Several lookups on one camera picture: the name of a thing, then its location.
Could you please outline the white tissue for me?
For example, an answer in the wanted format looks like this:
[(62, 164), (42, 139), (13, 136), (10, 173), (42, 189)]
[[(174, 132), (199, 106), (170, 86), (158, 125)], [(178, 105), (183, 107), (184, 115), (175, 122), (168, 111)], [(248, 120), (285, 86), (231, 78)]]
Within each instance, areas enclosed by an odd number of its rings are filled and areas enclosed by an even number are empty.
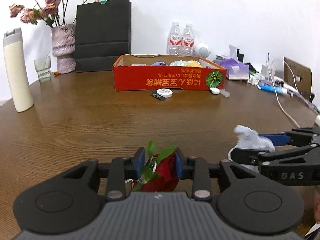
[(237, 125), (234, 129), (234, 133), (237, 134), (237, 144), (228, 152), (228, 159), (235, 161), (234, 157), (231, 157), (232, 150), (236, 148), (250, 149), (250, 150), (267, 150), (269, 152), (275, 152), (275, 146), (272, 141), (266, 137), (260, 136), (257, 131), (252, 130), (246, 126)]

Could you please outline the round white tin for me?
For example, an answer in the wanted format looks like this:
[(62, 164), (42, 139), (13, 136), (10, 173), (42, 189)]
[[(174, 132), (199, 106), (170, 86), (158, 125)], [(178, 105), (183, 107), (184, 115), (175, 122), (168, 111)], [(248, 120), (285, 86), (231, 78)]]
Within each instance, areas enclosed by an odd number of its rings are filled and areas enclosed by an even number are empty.
[(164, 98), (170, 98), (173, 95), (173, 91), (167, 88), (158, 89), (156, 93)]

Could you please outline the small white oval case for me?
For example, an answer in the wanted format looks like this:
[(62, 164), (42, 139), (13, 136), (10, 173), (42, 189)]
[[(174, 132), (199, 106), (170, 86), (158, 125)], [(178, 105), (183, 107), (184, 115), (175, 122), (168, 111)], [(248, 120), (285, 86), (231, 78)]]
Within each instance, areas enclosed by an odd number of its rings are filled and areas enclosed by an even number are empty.
[(220, 89), (215, 88), (215, 87), (210, 87), (210, 91), (214, 95), (219, 95), (220, 94)]

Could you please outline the blue white tube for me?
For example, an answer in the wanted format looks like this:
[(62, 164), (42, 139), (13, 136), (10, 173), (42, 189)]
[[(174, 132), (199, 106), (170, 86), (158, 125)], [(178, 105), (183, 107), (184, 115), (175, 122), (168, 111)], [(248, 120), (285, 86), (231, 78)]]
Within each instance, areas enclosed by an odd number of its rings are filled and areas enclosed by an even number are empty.
[(277, 93), (280, 95), (286, 95), (287, 89), (282, 87), (273, 87), (273, 86), (265, 86), (265, 85), (257, 85), (260, 90), (264, 90), (267, 92)]

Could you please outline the brown chair back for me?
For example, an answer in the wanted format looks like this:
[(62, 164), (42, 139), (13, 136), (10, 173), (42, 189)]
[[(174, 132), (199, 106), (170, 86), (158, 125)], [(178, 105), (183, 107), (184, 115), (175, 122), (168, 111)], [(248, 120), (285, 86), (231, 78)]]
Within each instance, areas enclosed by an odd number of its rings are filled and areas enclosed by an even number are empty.
[(312, 87), (312, 71), (310, 68), (284, 57), (284, 81), (295, 88), (306, 99), (310, 99)]

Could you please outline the clear plastic piece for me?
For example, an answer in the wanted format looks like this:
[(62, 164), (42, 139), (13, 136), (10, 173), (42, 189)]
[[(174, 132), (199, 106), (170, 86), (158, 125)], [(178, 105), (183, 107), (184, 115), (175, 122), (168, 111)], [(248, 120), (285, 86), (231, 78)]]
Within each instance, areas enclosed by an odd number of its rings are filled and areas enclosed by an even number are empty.
[(220, 94), (223, 95), (225, 98), (229, 98), (231, 95), (225, 89), (220, 90)]

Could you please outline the white power adapter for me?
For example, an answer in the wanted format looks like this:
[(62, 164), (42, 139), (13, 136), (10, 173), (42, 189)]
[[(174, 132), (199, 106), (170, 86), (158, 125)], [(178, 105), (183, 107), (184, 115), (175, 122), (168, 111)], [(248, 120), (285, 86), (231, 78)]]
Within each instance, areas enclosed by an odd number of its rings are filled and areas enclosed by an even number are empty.
[(272, 81), (274, 78), (274, 75), (276, 73), (276, 70), (269, 66), (262, 66), (260, 74), (264, 77), (265, 80)]

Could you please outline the small black packet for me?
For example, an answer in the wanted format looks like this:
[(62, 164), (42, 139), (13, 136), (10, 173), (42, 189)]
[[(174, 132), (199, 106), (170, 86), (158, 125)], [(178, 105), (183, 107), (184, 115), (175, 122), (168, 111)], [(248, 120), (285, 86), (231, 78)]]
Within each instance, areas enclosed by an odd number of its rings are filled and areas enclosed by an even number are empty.
[(160, 100), (160, 101), (166, 100), (165, 97), (161, 96), (161, 95), (158, 94), (157, 92), (152, 92), (152, 93), (151, 93), (151, 96), (154, 97), (154, 98), (156, 98), (156, 99), (158, 99), (158, 100)]

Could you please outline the purple tissue pack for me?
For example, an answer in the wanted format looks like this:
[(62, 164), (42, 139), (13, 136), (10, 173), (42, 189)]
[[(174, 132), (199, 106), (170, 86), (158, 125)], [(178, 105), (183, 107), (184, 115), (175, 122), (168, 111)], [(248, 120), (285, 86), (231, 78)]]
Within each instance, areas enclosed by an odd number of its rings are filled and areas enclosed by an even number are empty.
[(226, 69), (226, 77), (229, 80), (249, 79), (249, 66), (244, 64), (244, 54), (235, 46), (229, 46), (229, 56), (222, 59), (220, 66)]

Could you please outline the red cardboard box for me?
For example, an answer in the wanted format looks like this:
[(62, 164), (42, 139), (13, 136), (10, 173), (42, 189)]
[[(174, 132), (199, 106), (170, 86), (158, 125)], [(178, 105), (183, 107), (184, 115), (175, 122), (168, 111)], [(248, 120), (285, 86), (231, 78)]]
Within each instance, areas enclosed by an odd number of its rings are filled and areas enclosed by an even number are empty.
[[(170, 66), (173, 61), (199, 61), (202, 68)], [(167, 66), (152, 66), (162, 61)], [(144, 63), (146, 66), (131, 66)], [(183, 90), (209, 90), (223, 88), (226, 69), (202, 57), (179, 55), (121, 55), (113, 65), (116, 91), (157, 90), (173, 88)]]

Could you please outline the translucent plastic container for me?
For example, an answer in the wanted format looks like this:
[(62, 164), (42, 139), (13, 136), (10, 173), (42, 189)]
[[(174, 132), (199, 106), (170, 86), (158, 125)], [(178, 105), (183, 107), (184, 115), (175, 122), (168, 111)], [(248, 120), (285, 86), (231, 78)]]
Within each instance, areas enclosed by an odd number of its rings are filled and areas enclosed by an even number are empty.
[(134, 64), (131, 64), (131, 66), (146, 66), (146, 64), (144, 64), (144, 63), (134, 63)]

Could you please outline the yellow sponge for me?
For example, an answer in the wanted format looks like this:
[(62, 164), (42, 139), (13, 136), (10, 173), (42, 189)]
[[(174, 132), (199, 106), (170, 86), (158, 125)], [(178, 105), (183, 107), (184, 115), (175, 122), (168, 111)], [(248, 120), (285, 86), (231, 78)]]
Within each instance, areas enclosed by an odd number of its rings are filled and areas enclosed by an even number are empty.
[(197, 68), (202, 68), (201, 64), (199, 63), (199, 61), (195, 61), (195, 60), (190, 60), (186, 62), (186, 66), (187, 67), (197, 67)]

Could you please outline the purple cloth in box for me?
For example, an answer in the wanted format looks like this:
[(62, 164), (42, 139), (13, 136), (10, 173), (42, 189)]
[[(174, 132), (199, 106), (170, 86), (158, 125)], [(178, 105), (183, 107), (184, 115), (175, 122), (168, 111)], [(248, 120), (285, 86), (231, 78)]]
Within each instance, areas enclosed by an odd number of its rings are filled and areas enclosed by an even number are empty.
[(153, 63), (152, 66), (167, 66), (167, 64), (162, 61), (157, 61), (157, 62)]

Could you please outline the white round robot speaker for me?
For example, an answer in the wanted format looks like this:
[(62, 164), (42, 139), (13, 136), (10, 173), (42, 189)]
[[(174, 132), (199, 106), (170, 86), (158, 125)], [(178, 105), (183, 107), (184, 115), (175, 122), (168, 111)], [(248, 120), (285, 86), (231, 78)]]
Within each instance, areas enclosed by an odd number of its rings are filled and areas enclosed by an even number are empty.
[(206, 59), (210, 55), (210, 50), (207, 47), (195, 47), (194, 54)]

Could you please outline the cream thermos bottle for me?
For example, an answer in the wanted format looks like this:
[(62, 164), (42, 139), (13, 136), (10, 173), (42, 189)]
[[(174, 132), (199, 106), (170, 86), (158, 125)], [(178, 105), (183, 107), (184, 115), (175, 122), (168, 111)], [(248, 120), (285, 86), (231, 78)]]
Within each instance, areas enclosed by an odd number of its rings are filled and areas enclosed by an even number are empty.
[(21, 28), (4, 34), (4, 61), (12, 100), (18, 113), (30, 109), (34, 102), (25, 68)]

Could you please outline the left water bottle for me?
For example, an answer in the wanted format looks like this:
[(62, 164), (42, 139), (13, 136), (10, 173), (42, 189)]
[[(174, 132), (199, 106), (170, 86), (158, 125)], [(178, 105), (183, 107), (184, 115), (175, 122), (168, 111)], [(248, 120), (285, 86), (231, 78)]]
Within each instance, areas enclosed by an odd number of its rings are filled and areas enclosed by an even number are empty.
[(179, 23), (173, 22), (168, 35), (167, 54), (178, 55), (181, 43), (182, 34), (180, 31)]

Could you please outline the water bottle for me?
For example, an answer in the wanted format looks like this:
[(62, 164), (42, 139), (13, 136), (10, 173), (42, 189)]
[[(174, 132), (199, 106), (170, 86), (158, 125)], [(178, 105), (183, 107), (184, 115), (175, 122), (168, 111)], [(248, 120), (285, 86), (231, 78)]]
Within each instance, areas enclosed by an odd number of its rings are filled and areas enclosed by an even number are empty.
[(179, 23), (173, 22), (168, 35), (167, 54), (178, 55), (181, 43), (182, 34), (180, 31)]
[(184, 56), (190, 56), (194, 48), (195, 34), (193, 26), (187, 24), (182, 32), (182, 53)]

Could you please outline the right water bottle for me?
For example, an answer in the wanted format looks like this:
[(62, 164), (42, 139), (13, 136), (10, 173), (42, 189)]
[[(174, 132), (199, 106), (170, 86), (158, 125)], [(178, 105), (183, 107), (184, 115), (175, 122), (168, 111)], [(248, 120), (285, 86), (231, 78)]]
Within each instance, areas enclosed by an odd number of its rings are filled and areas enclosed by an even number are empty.
[(190, 56), (194, 48), (195, 34), (193, 26), (187, 24), (182, 32), (182, 53), (184, 56)]

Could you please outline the clear drinking glass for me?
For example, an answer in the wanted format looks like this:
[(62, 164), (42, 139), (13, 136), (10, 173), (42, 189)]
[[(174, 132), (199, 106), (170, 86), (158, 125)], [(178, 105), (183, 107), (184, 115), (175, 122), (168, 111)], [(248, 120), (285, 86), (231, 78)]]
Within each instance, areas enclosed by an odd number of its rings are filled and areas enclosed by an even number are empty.
[(40, 83), (51, 80), (50, 56), (35, 59), (34, 66)]

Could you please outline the black paper bag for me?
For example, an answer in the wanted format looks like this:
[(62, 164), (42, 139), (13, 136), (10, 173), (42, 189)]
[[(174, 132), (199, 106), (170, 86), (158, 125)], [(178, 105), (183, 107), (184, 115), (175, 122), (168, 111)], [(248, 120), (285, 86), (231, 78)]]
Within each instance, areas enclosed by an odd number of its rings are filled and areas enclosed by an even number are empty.
[(77, 6), (75, 71), (112, 70), (118, 57), (131, 54), (131, 2), (109, 0)]

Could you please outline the pink speckled vase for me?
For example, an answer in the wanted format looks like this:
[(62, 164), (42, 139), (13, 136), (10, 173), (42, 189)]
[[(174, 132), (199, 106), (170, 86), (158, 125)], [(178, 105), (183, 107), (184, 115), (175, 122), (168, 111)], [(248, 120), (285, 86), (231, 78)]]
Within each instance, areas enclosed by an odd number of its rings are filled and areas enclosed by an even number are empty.
[(67, 74), (75, 71), (75, 25), (65, 24), (52, 29), (52, 55), (56, 57), (57, 72)]

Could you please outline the dried pink flowers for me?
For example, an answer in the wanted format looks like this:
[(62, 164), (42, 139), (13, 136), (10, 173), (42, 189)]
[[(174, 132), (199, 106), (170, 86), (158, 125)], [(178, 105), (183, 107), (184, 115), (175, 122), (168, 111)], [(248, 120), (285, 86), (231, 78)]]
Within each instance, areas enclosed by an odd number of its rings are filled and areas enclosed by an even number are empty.
[(70, 0), (24, 0), (27, 4), (9, 6), (9, 17), (22, 23), (37, 25), (44, 22), (50, 28), (67, 24), (66, 11)]

